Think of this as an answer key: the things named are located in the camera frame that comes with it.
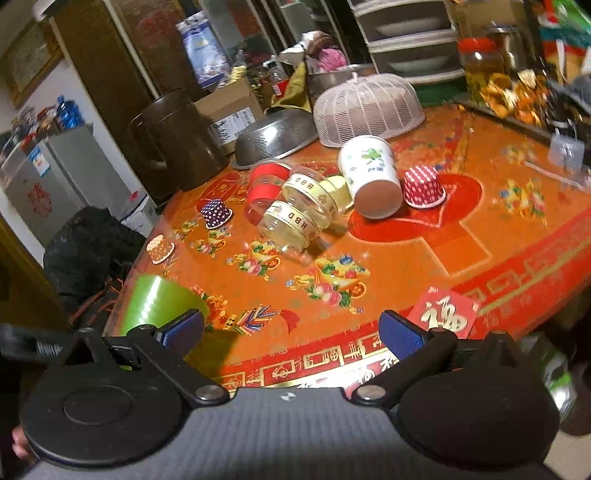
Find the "person's left hand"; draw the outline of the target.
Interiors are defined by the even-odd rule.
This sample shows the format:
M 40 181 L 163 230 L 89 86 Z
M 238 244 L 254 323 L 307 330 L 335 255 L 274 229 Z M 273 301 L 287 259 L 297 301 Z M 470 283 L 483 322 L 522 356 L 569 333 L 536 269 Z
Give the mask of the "person's left hand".
M 17 426 L 12 430 L 12 440 L 12 450 L 15 455 L 20 460 L 32 462 L 34 454 L 21 426 Z

